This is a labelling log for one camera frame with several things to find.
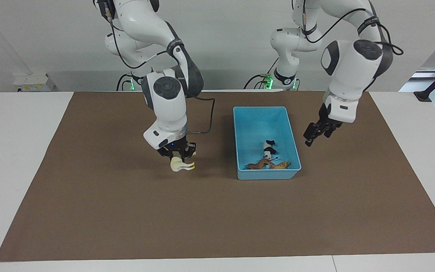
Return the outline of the cream horse toy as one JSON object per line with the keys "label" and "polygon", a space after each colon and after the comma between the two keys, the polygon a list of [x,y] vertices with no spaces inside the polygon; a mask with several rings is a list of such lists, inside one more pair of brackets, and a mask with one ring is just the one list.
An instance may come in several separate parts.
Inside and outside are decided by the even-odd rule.
{"label": "cream horse toy", "polygon": [[170,167],[173,172],[179,172],[181,170],[192,170],[195,169],[195,163],[192,162],[190,164],[184,162],[181,157],[175,156],[171,158]]}

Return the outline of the black white panda toy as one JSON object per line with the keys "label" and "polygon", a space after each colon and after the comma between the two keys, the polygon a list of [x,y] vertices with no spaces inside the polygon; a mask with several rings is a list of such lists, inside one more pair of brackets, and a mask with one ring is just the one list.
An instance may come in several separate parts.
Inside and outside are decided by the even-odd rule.
{"label": "black white panda toy", "polygon": [[271,160],[274,155],[276,155],[277,151],[273,148],[276,144],[275,141],[264,141],[264,158]]}

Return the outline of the brown lion toy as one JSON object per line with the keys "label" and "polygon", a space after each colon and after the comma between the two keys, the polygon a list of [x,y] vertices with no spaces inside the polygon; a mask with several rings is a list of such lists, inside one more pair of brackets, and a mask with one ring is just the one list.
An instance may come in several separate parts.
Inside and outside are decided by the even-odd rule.
{"label": "brown lion toy", "polygon": [[250,163],[246,165],[246,169],[249,170],[256,170],[256,169],[264,169],[266,166],[273,166],[274,163],[272,162],[272,160],[267,159],[267,158],[261,158],[259,160],[259,162],[256,163]]}

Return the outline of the light blue storage box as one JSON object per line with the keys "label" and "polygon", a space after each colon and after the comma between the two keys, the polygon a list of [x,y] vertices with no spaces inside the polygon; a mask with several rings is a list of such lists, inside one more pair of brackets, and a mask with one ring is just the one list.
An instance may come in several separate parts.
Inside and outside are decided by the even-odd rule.
{"label": "light blue storage box", "polygon": [[[234,107],[233,124],[239,180],[291,179],[301,169],[292,126],[285,107]],[[264,141],[275,141],[274,164],[290,161],[288,169],[249,170],[246,165],[264,158]]]}

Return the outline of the white socket box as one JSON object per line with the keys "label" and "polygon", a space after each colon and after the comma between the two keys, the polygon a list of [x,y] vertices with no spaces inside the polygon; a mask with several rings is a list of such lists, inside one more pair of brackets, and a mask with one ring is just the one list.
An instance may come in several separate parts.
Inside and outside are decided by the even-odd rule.
{"label": "white socket box", "polygon": [[52,92],[57,90],[48,74],[15,76],[12,85],[17,91],[22,92]]}

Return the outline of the brown table mat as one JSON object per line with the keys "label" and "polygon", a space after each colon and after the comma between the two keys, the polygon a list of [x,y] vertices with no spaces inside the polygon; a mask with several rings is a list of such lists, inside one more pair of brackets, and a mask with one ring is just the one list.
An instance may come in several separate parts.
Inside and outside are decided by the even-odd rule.
{"label": "brown table mat", "polygon": [[[143,139],[140,93],[76,93],[0,247],[0,262],[435,252],[435,207],[369,94],[307,147],[320,92],[214,93],[196,168]],[[286,107],[302,169],[237,179],[233,108]]]}

